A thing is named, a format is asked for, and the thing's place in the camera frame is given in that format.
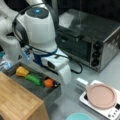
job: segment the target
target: black cable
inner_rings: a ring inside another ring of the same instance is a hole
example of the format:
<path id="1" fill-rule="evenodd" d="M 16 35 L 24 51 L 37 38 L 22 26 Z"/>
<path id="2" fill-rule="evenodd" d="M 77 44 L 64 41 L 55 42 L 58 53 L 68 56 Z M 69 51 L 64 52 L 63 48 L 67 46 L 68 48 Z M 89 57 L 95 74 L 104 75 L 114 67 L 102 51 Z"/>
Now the black cable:
<path id="1" fill-rule="evenodd" d="M 20 11 L 20 12 L 16 15 L 16 17 L 14 18 L 14 20 L 13 20 L 12 28 L 13 28 L 13 31 L 14 31 L 15 35 L 18 37 L 18 39 L 19 39 L 20 42 L 22 42 L 22 43 L 28 45 L 28 46 L 29 46 L 30 48 L 32 48 L 32 49 L 38 50 L 38 51 L 43 52 L 43 53 L 51 54 L 51 52 L 47 52 L 47 51 L 44 51 L 44 50 L 35 48 L 35 47 L 29 45 L 26 41 L 22 40 L 21 37 L 18 35 L 18 33 L 17 33 L 17 31 L 16 31 L 16 28 L 15 28 L 15 27 L 16 27 L 16 20 L 17 20 L 17 17 L 18 17 L 20 14 L 22 14 L 22 13 L 25 12 L 26 10 L 31 9 L 31 8 L 34 7 L 34 6 L 42 5 L 42 4 L 46 4 L 46 3 L 34 4 L 34 5 L 31 5 L 31 6 L 28 6 L 27 8 L 23 9 L 22 11 Z M 74 61 L 75 63 L 77 63 L 77 64 L 80 66 L 81 71 L 80 71 L 80 72 L 77 72 L 77 71 L 71 69 L 71 72 L 76 73 L 76 74 L 81 74 L 81 73 L 82 73 L 83 67 L 82 67 L 82 65 L 79 63 L 79 61 L 77 61 L 77 60 L 75 60 L 75 59 L 73 59 L 73 58 L 71 58 L 71 57 L 66 57 L 66 56 L 60 55 L 60 54 L 54 54 L 54 55 L 60 56 L 60 57 L 64 57 L 64 58 L 67 58 L 67 59 L 70 59 L 70 60 Z"/>
<path id="2" fill-rule="evenodd" d="M 82 67 L 81 63 L 79 61 L 77 61 L 76 59 L 72 58 L 72 57 L 70 57 L 70 60 L 77 63 L 79 65 L 80 69 L 81 69 L 79 72 L 71 69 L 71 72 L 73 72 L 75 74 L 81 74 L 83 72 L 83 67 Z"/>

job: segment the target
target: countertop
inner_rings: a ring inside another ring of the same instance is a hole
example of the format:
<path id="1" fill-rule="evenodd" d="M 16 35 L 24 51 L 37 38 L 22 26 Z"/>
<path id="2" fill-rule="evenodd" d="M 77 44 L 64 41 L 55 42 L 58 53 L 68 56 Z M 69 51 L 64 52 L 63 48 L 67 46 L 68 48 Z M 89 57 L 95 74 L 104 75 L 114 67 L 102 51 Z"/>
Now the countertop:
<path id="1" fill-rule="evenodd" d="M 76 64 L 72 63 L 71 67 L 79 70 Z M 80 75 L 72 73 L 72 81 L 68 85 L 62 86 L 62 95 L 49 108 L 50 120 L 66 120 L 73 113 L 86 113 L 93 120 L 107 120 L 79 101 L 83 91 L 77 85 L 76 79 L 80 77 L 89 83 L 99 80 L 120 90 L 120 53 L 100 73 L 86 66 L 83 66 L 83 69 Z"/>

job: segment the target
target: plate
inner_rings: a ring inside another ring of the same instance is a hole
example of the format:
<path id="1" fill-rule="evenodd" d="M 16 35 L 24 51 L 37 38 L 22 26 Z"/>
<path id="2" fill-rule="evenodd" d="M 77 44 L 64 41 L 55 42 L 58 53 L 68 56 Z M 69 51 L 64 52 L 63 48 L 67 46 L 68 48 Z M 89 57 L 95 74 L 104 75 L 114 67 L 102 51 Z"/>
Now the plate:
<path id="1" fill-rule="evenodd" d="M 99 109 L 109 109 L 116 104 L 115 91 L 105 84 L 95 84 L 87 88 L 89 102 Z"/>

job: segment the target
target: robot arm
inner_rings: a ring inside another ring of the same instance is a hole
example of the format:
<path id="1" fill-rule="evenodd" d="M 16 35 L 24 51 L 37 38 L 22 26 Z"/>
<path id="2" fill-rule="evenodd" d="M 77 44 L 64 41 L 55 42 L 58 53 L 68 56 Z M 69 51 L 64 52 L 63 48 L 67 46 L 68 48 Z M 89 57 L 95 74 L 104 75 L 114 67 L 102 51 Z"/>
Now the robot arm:
<path id="1" fill-rule="evenodd" d="M 26 0 L 29 5 L 43 3 L 42 0 Z M 16 12 L 10 10 L 12 16 L 8 14 L 9 8 L 4 1 L 0 5 L 4 5 L 1 13 L 11 21 L 14 20 Z M 34 62 L 31 64 L 45 75 L 53 78 L 62 84 L 67 84 L 71 80 L 69 60 L 60 49 L 57 48 L 55 42 L 55 28 L 52 16 L 45 4 L 34 6 L 28 9 L 24 15 L 20 15 L 16 19 L 15 33 L 19 34 L 20 38 L 33 47 Z"/>

